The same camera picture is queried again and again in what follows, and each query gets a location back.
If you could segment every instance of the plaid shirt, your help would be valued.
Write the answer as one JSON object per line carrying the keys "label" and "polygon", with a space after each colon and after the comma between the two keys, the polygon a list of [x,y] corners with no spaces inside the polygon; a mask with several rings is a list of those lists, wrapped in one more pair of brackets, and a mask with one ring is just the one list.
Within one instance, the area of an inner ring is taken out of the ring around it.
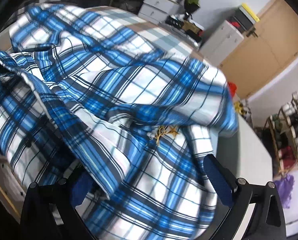
{"label": "plaid shirt", "polygon": [[[237,121],[224,75],[97,12],[30,7],[0,51],[0,147],[25,187],[78,159],[100,186],[82,218],[99,239],[193,239],[217,196],[208,127]],[[160,125],[178,134],[155,138]]]}

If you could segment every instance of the black metal bracket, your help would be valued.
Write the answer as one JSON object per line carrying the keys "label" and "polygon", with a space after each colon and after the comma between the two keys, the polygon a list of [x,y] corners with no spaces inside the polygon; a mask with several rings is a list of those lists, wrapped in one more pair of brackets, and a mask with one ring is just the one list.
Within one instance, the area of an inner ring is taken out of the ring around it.
{"label": "black metal bracket", "polygon": [[220,200],[223,202],[222,196],[230,194],[230,192],[234,200],[233,206],[210,240],[233,239],[249,204],[252,203],[256,205],[243,240],[286,239],[283,209],[277,188],[273,182],[270,181],[265,186],[260,186],[249,184],[245,179],[239,178],[233,184],[232,178],[234,175],[228,169],[223,168],[211,154],[204,158],[204,170]]}
{"label": "black metal bracket", "polygon": [[[24,200],[20,230],[23,240],[96,240],[69,200],[67,179],[54,185],[29,185]],[[62,230],[53,218],[50,204],[57,206],[64,223]]]}

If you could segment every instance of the shelf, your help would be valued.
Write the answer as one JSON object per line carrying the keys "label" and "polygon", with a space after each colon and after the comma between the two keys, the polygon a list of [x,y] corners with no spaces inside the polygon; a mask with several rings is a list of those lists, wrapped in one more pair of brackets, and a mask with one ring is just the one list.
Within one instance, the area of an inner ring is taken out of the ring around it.
{"label": "shelf", "polygon": [[[294,106],[296,106],[295,108],[296,108],[296,110],[298,112],[298,102],[295,101],[295,100],[293,100],[293,99],[291,100],[291,102],[292,102],[292,104]],[[271,133],[271,137],[272,137],[272,141],[273,141],[273,147],[274,147],[274,151],[275,151],[275,156],[276,156],[276,161],[278,162],[279,171],[278,171],[278,174],[275,174],[275,176],[274,176],[274,178],[276,178],[276,179],[278,179],[280,176],[284,177],[288,172],[292,171],[296,166],[298,166],[297,144],[296,144],[295,139],[294,139],[294,137],[292,135],[291,126],[288,125],[287,116],[284,113],[284,111],[282,110],[282,107],[279,109],[278,118],[279,118],[280,121],[284,121],[286,123],[286,126],[288,127],[288,131],[291,134],[291,140],[289,141],[289,145],[291,146],[291,148],[293,150],[292,152],[293,152],[293,155],[294,155],[294,158],[295,158],[296,162],[289,169],[286,169],[286,170],[282,170],[281,169],[281,167],[280,167],[280,160],[279,160],[279,154],[278,154],[278,147],[277,147],[276,136],[275,136],[275,129],[273,127],[272,121],[268,117],[267,120],[266,120],[266,123],[265,123],[264,128],[266,128],[267,124],[269,125],[269,129],[270,129],[270,133]]]}

